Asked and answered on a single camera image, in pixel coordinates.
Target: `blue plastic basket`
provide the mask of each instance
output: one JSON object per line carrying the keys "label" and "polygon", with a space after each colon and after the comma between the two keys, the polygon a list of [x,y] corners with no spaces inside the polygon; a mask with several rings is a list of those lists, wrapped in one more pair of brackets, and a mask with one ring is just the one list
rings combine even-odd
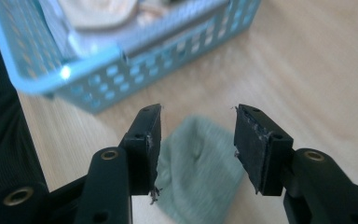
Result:
{"label": "blue plastic basket", "polygon": [[0,0],[0,50],[17,90],[97,113],[247,29],[260,0],[201,2],[133,40],[68,62],[37,0]]}

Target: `light wood surface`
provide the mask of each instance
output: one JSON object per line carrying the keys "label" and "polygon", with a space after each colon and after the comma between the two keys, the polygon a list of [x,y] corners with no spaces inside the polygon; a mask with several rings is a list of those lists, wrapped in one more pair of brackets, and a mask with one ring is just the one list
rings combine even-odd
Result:
{"label": "light wood surface", "polygon": [[[232,107],[258,107],[295,149],[329,154],[358,184],[358,1],[263,0],[249,31],[96,116],[60,99],[20,98],[50,190],[84,175],[93,153],[116,146],[154,103],[164,105],[163,138],[191,114],[233,132]],[[135,223],[169,222],[148,203],[134,198]],[[255,195],[246,176],[227,223],[285,222],[282,198]]]}

